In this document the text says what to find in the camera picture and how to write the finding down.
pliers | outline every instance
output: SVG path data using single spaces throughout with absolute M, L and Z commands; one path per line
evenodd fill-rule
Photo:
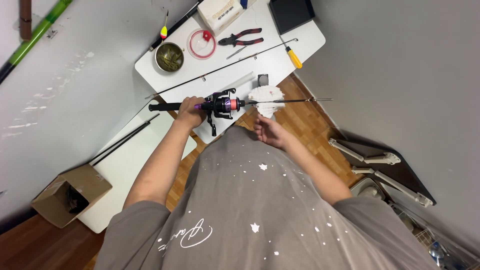
M 241 31 L 239 34 L 236 34 L 236 35 L 232 34 L 230 37 L 226 37 L 226 38 L 223 38 L 223 39 L 219 40 L 218 44 L 219 45 L 233 45 L 235 47 L 236 45 L 244 45 L 245 46 L 245 45 L 252 45 L 252 44 L 260 43 L 264 40 L 263 37 L 257 38 L 257 39 L 254 39 L 254 40 L 249 40 L 249 41 L 237 40 L 237 38 L 239 38 L 243 35 L 260 33 L 261 31 L 262 31 L 261 28 L 247 29 L 247 30 Z

hand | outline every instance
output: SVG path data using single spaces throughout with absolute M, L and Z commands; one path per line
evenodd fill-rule
M 176 121 L 183 123 L 190 130 L 198 127 L 205 120 L 206 114 L 205 111 L 195 109 L 194 106 L 203 102 L 205 102 L 204 98 L 197 98 L 196 96 L 185 98 L 180 105 Z
M 285 146 L 293 137 L 293 135 L 286 131 L 279 123 L 261 114 L 258 114 L 257 119 L 255 119 L 253 128 L 257 133 L 259 141 L 278 149 L 285 150 Z

wire rack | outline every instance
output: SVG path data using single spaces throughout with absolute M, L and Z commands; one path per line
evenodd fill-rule
M 480 270 L 480 258 L 471 254 L 452 240 L 445 237 L 442 233 L 436 231 L 426 221 L 419 217 L 413 217 L 413 214 L 406 213 L 406 210 L 393 202 L 390 202 L 390 207 L 402 220 L 411 221 L 414 227 L 413 233 L 420 244 L 430 251 L 433 243 L 440 244 L 440 248 L 445 255 L 444 260 L 447 266 L 440 269 L 446 270 Z

green bamboo pole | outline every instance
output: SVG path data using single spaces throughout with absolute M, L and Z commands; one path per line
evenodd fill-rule
M 37 25 L 32 33 L 32 39 L 24 41 L 8 59 L 8 61 L 0 69 L 0 84 L 25 57 L 30 49 L 37 43 L 43 34 L 52 26 L 52 24 L 60 17 L 63 11 L 70 5 L 73 0 L 59 0 L 48 15 Z

metal bowl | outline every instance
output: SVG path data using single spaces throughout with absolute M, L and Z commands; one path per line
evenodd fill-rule
M 183 66 L 183 51 L 177 44 L 164 42 L 155 50 L 155 63 L 163 71 L 175 72 Z

